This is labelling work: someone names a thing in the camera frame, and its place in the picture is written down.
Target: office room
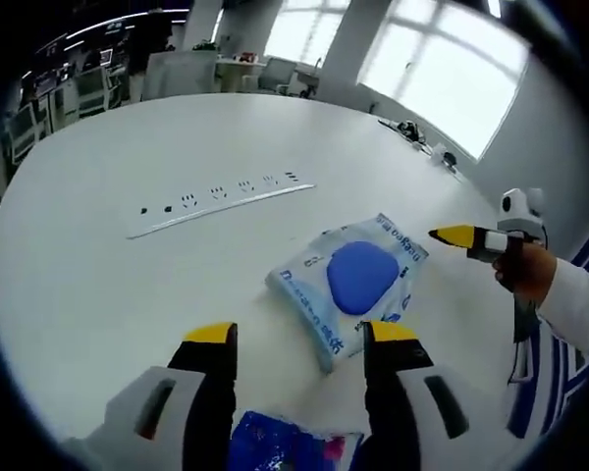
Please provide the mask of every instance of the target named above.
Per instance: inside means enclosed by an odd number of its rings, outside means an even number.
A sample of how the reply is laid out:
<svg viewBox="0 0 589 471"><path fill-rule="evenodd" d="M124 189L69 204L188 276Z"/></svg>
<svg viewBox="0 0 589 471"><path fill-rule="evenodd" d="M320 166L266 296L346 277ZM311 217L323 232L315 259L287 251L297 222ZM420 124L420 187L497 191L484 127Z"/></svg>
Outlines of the office room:
<svg viewBox="0 0 589 471"><path fill-rule="evenodd" d="M0 83L1 371L61 459L539 455L589 377L566 1L68 4Z"/></svg>

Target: blue sponge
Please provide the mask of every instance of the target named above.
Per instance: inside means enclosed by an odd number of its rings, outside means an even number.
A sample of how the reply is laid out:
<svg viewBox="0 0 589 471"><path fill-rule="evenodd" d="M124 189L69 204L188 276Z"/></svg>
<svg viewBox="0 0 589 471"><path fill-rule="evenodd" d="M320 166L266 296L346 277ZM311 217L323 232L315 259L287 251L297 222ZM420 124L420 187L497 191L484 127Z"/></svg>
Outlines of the blue sponge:
<svg viewBox="0 0 589 471"><path fill-rule="evenodd" d="M366 314L400 275L397 259L370 242L350 242L336 250L327 280L336 305L351 316Z"/></svg>

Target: white sleeve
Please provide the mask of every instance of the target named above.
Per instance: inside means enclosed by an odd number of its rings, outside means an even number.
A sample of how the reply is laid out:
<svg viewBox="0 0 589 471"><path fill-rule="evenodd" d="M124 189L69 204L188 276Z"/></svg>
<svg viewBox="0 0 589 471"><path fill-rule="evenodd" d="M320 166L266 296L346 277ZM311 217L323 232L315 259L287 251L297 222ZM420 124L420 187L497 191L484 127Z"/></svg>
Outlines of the white sleeve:
<svg viewBox="0 0 589 471"><path fill-rule="evenodd" d="M589 274L559 259L538 313L556 334L589 355Z"/></svg>

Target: human hand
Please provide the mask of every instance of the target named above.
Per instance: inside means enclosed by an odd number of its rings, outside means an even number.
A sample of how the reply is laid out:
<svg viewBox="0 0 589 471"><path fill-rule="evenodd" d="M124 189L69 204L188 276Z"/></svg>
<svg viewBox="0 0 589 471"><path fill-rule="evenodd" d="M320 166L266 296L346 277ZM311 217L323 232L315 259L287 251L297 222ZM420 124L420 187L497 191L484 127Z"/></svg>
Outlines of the human hand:
<svg viewBox="0 0 589 471"><path fill-rule="evenodd" d="M521 252L520 267L515 270L512 291L526 301L538 305L544 301L557 271L557 257L536 243L524 243ZM502 259L493 263L495 278L500 282L504 278Z"/></svg>

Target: desk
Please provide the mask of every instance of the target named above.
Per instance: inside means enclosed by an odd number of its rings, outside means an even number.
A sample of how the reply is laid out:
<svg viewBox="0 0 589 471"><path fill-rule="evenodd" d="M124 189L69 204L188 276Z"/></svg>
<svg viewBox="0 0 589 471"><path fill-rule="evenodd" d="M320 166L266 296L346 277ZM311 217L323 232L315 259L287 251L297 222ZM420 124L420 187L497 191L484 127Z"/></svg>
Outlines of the desk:
<svg viewBox="0 0 589 471"><path fill-rule="evenodd" d="M317 187L127 239L126 209L162 188L286 167ZM322 375L264 277L322 231L380 211L430 252L406 324L434 361L500 396L512 297L486 264L427 235L493 227L495 211L376 117L283 96L147 101L39 142L0 206L0 348L58 438L91 432L106 402L166 365L185 332L219 321L239 323L237 417L294 400Z"/></svg>
<svg viewBox="0 0 589 471"><path fill-rule="evenodd" d="M241 62L234 59L218 59L216 61L216 72L221 77L221 91L240 91L242 76L257 74L257 69L265 67L266 64L258 62Z"/></svg>

